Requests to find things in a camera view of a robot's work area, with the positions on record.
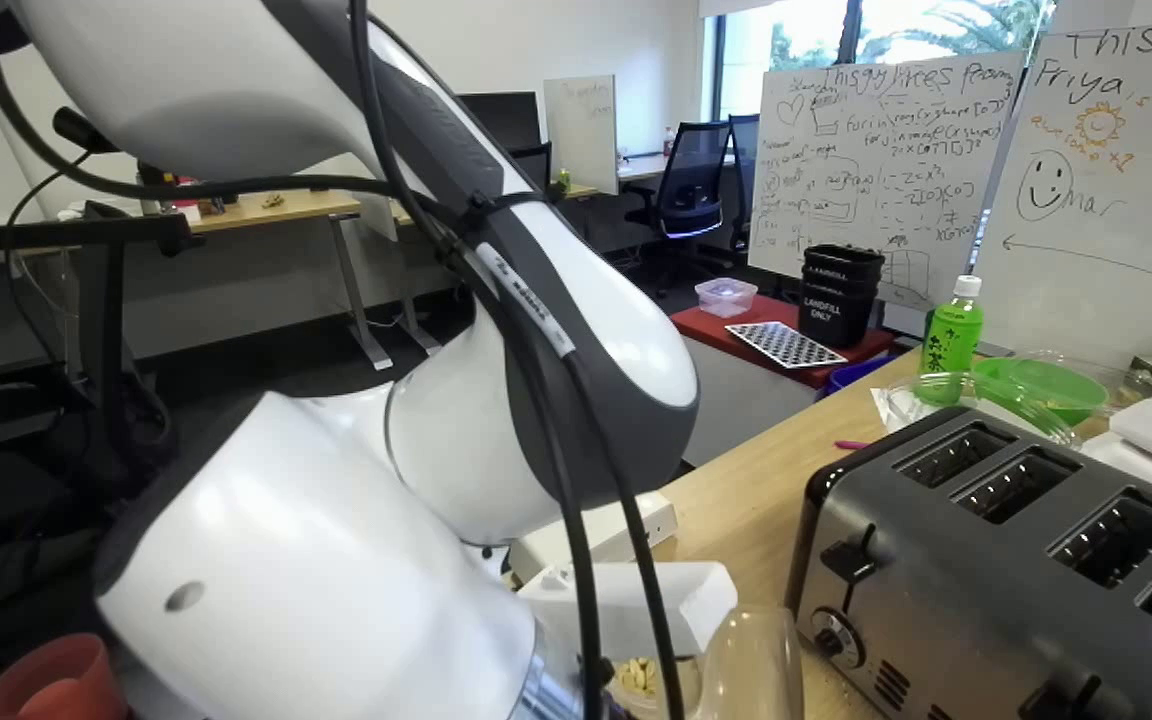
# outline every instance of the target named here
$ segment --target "plastic bottle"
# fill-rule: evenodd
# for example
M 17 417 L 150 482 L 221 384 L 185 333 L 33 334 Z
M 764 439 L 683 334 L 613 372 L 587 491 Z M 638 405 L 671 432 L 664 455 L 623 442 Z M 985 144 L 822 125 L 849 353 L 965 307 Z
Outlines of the plastic bottle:
M 952 301 L 931 307 L 922 353 L 919 353 L 919 400 L 957 405 L 965 372 L 975 362 L 985 313 L 980 275 L 959 275 Z

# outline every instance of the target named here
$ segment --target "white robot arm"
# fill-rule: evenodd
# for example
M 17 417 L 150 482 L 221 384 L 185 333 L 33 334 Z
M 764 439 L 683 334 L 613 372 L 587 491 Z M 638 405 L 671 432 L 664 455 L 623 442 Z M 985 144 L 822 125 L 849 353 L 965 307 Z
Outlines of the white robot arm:
M 147 165 L 247 179 L 351 152 L 384 176 L 349 0 L 13 8 L 79 110 Z M 473 325 L 397 388 L 264 394 L 117 527 L 101 613 L 208 714 L 581 710 L 542 700 L 542 633 L 458 538 L 605 504 L 616 471 L 660 489 L 695 376 L 666 315 L 548 205 L 505 201 L 526 184 L 456 94 L 384 22 L 364 31 L 400 171 L 462 214 L 462 263 L 505 326 Z

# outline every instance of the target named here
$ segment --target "cup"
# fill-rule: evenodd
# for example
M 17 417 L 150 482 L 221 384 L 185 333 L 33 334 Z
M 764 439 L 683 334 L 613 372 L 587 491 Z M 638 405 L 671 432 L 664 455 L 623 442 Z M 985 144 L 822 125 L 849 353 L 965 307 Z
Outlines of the cup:
M 108 646 L 97 633 L 56 634 L 0 677 L 0 720 L 122 720 Z
M 802 667 L 788 609 L 736 604 L 701 654 L 691 720 L 798 720 Z

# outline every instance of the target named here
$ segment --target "toaster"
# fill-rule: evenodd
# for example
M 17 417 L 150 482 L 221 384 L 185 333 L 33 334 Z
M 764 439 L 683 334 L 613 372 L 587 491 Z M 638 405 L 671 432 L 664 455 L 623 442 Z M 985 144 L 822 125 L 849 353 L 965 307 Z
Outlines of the toaster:
M 1152 714 L 1152 482 L 966 407 L 809 481 L 795 633 L 909 720 Z

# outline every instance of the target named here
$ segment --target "desk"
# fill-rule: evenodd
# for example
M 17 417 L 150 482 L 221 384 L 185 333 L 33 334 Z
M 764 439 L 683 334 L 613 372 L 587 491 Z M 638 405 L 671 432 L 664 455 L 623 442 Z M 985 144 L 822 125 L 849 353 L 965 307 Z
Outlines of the desk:
M 795 326 L 798 313 L 795 304 L 757 297 L 752 313 L 730 318 L 784 318 Z M 683 452 L 686 463 L 707 463 L 728 446 L 743 442 L 749 437 L 778 423 L 784 417 L 811 407 L 828 379 L 828 368 L 776 368 L 770 360 L 728 334 L 728 318 L 701 307 L 677 313 L 671 325 L 683 333 L 701 379 L 701 417 Z M 890 346 L 890 334 L 867 333 L 842 355 L 867 360 L 884 346 Z
M 341 275 L 345 275 L 345 297 L 349 297 L 349 313 L 351 313 L 351 334 L 364 346 L 368 362 L 374 372 L 387 372 L 391 355 L 368 333 L 368 307 L 364 307 L 358 272 L 354 272 L 358 255 L 354 255 L 351 228 L 349 228 L 351 221 L 358 221 L 358 212 L 364 212 L 364 205 L 349 190 L 252 190 L 215 214 L 190 221 L 189 228 L 195 234 L 215 234 L 215 232 L 242 232 L 242 228 L 269 228 L 269 222 L 327 221 L 335 228 Z M 400 307 L 404 307 L 404 333 L 423 353 L 436 353 L 439 343 L 415 325 L 413 292 L 400 297 Z
M 623 158 L 616 165 L 616 179 L 618 179 L 618 184 L 631 184 L 631 179 L 651 179 L 651 176 L 660 176 L 660 171 L 664 171 L 664 165 L 666 165 L 666 156 L 664 156 L 664 152 L 648 152 L 648 156 L 623 156 Z
M 830 446 L 830 439 L 884 437 L 867 388 L 909 384 L 913 376 L 916 353 L 666 482 L 664 496 L 677 506 L 677 538 L 666 538 L 655 557 L 721 560 L 728 562 L 743 604 L 778 609 L 809 476 L 842 455 Z M 798 654 L 809 720 L 878 714 L 818 654 Z

